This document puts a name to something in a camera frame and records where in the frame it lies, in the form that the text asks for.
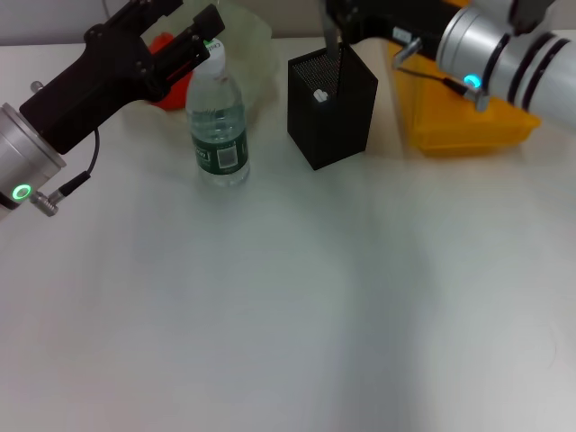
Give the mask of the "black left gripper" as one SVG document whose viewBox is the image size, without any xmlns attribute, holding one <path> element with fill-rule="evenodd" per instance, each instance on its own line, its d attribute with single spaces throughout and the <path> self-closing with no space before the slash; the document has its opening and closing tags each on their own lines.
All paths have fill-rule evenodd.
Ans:
<svg viewBox="0 0 576 432">
<path fill-rule="evenodd" d="M 205 43 L 225 30 L 207 5 L 166 46 L 151 55 L 141 35 L 182 0 L 130 0 L 109 22 L 85 34 L 85 50 L 19 108 L 59 154 L 68 153 L 124 105 L 155 102 L 209 56 Z"/>
</svg>

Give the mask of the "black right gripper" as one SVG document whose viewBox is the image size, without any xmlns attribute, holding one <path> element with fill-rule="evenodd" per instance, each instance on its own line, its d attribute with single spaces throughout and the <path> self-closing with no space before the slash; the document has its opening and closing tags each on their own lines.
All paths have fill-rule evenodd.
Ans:
<svg viewBox="0 0 576 432">
<path fill-rule="evenodd" d="M 393 36 L 398 28 L 420 38 L 418 52 L 425 58 L 435 58 L 443 34 L 461 7 L 445 1 L 361 1 L 357 5 L 358 22 L 350 22 L 356 14 L 353 0 L 326 0 L 325 8 L 331 21 L 340 26 L 342 41 L 354 45 L 360 41 L 379 38 L 401 46 L 406 42 Z"/>
</svg>

